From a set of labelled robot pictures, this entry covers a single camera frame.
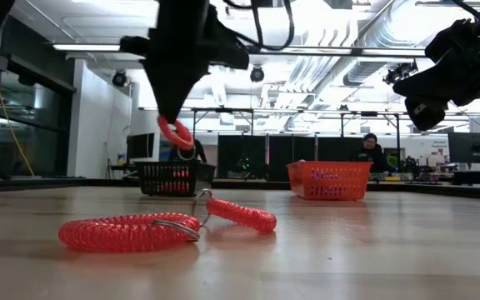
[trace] black plastic basket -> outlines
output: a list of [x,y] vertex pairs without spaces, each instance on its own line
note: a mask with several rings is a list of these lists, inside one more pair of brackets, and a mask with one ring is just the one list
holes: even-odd
[[135,162],[140,189],[149,196],[191,197],[210,188],[216,167],[191,162]]

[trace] table surface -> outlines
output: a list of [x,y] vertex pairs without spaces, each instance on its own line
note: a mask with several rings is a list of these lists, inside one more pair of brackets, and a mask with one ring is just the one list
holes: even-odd
[[[468,299],[480,298],[480,200],[368,192],[364,201],[306,201],[288,191],[216,190],[266,209],[262,235],[212,217],[201,239],[162,252],[73,252],[68,220],[187,213],[190,199],[137,188],[0,192],[0,299]],[[203,204],[197,215],[204,215]]]

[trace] yellow cable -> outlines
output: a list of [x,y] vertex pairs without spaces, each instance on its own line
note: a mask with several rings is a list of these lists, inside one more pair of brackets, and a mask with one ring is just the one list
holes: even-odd
[[16,134],[14,134],[14,128],[13,128],[13,125],[10,123],[10,118],[8,117],[8,113],[7,113],[7,106],[5,106],[5,102],[3,101],[3,96],[1,95],[1,89],[0,89],[0,103],[1,103],[1,107],[3,108],[3,112],[5,113],[5,118],[7,119],[8,127],[10,128],[10,133],[12,134],[12,138],[16,143],[17,150],[19,150],[20,154],[22,155],[23,161],[27,165],[27,168],[29,169],[31,176],[34,176],[33,169],[31,168],[29,161],[25,157],[25,153],[23,153],[22,146],[20,146],[20,142],[18,142],[18,139],[16,138]]

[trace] person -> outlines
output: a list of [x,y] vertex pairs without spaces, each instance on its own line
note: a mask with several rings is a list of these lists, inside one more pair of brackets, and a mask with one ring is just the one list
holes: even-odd
[[194,138],[192,150],[179,150],[178,147],[175,146],[172,148],[172,151],[170,151],[168,161],[176,162],[181,160],[198,160],[199,157],[203,163],[207,163],[207,156],[205,156],[203,145],[201,142],[199,142],[199,140]]
[[388,165],[383,148],[377,143],[377,136],[368,133],[364,136],[362,147],[354,155],[354,161],[373,163],[371,173],[390,173],[393,168]]

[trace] orange plastic basket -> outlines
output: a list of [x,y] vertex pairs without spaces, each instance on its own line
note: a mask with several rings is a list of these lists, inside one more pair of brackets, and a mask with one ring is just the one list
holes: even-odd
[[371,162],[295,162],[287,165],[290,187],[309,200],[361,200]]

